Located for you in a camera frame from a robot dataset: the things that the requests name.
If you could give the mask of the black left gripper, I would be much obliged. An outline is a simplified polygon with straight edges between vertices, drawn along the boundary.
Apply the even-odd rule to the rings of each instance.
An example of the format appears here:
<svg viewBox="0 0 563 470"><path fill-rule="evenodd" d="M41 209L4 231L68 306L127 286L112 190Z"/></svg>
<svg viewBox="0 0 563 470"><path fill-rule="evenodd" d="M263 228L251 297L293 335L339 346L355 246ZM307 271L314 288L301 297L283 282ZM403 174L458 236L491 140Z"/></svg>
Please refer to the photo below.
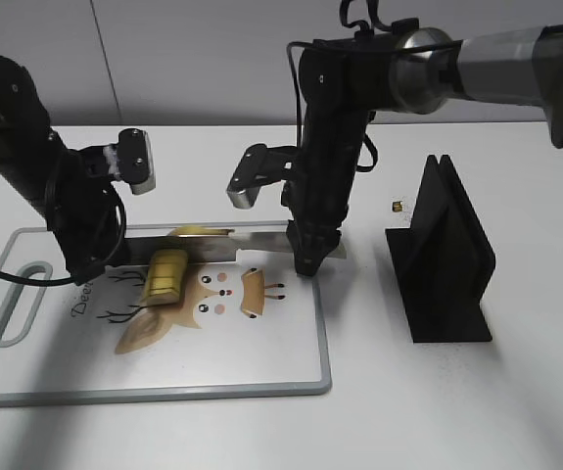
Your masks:
<svg viewBox="0 0 563 470"><path fill-rule="evenodd" d="M101 147L61 150L45 186L45 220L71 282L82 285L128 260L126 213Z"/></svg>

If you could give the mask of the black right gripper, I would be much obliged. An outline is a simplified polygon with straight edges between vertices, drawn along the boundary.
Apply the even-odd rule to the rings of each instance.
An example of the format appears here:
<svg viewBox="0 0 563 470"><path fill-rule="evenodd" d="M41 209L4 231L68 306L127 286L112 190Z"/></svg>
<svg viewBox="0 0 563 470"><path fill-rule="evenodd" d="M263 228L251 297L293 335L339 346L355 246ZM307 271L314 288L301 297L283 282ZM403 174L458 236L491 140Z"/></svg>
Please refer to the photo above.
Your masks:
<svg viewBox="0 0 563 470"><path fill-rule="evenodd" d="M297 178L286 183L285 191L293 217L288 241L302 276L314 276L339 247L368 122L365 110L305 114L305 133L293 164Z"/></svg>

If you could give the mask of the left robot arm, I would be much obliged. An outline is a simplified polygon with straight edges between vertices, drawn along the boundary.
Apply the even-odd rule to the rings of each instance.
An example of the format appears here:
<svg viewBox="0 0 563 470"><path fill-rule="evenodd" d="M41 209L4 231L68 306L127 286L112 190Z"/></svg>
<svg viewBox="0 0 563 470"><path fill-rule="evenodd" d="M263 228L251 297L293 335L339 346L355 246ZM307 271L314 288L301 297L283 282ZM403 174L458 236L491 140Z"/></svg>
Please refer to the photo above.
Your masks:
<svg viewBox="0 0 563 470"><path fill-rule="evenodd" d="M0 175L44 219L81 285L129 257L106 147L70 149L27 69L0 55Z"/></svg>

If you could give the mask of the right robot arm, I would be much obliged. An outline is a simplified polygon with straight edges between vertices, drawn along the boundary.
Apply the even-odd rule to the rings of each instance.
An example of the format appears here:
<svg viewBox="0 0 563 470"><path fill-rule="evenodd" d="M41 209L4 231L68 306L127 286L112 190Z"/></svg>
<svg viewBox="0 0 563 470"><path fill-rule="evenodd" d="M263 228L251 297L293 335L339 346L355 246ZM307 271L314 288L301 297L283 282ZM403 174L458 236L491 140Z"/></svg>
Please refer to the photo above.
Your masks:
<svg viewBox="0 0 563 470"><path fill-rule="evenodd" d="M563 148L563 24L454 40L410 19L304 43L290 68L299 150L282 201L304 276L340 242L366 128L378 112L427 115L450 100L534 107Z"/></svg>

